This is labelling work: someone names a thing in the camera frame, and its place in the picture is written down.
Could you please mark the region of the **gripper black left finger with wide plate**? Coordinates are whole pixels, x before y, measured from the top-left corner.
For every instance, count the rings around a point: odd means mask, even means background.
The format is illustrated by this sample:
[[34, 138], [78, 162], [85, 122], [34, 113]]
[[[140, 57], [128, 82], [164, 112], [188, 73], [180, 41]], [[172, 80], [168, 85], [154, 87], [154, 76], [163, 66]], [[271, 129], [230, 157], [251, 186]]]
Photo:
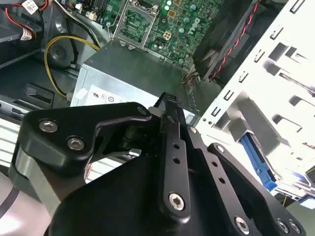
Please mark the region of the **gripper black left finger with wide plate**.
[[166, 166], [172, 158], [187, 163], [186, 119], [182, 107], [166, 93], [154, 109], [159, 116], [136, 102], [29, 112], [21, 124], [12, 166], [33, 188], [51, 221], [62, 202], [88, 184], [84, 173], [101, 142], [108, 154], [139, 148], [141, 154], [126, 163], [156, 157], [160, 173], [169, 177]]

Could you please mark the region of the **gripper black right finger with link bars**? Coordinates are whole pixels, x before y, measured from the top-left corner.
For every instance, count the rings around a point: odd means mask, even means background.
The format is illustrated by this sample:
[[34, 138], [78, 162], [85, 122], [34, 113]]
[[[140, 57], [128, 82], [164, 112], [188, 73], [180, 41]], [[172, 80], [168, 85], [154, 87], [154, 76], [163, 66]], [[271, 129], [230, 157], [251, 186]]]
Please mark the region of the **gripper black right finger with link bars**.
[[206, 146], [192, 126], [183, 127], [192, 187], [194, 232], [268, 234], [262, 185], [227, 150]]

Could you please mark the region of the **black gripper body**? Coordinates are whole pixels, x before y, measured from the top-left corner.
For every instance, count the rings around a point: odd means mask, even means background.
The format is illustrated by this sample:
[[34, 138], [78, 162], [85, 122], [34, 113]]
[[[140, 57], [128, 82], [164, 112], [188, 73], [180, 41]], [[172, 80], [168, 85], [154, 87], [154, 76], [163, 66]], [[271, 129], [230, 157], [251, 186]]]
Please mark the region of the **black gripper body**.
[[71, 193], [53, 216], [52, 236], [304, 236], [306, 231], [267, 190], [268, 234], [194, 232], [189, 166], [140, 157]]

